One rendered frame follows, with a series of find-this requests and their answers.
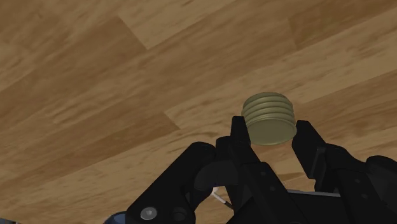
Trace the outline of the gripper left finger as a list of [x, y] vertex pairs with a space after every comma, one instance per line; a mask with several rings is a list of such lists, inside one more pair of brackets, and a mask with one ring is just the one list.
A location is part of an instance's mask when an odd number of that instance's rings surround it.
[[217, 186], [226, 187], [232, 203], [226, 224], [305, 224], [275, 172], [252, 150], [241, 116], [216, 145], [189, 145], [129, 206], [125, 224], [196, 224], [196, 208]]

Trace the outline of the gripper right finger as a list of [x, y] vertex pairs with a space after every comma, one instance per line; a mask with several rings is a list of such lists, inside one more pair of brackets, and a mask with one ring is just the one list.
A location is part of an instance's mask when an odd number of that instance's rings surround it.
[[397, 224], [397, 161], [382, 155], [362, 162], [326, 143], [310, 122], [296, 122], [291, 147], [315, 191], [337, 192], [350, 224]]

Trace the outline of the olive ribbed round cup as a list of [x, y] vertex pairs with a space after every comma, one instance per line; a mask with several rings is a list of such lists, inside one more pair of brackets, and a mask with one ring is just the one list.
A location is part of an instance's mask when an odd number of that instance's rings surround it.
[[280, 93], [262, 92], [252, 95], [244, 102], [241, 115], [253, 144], [282, 144], [296, 135], [293, 104]]

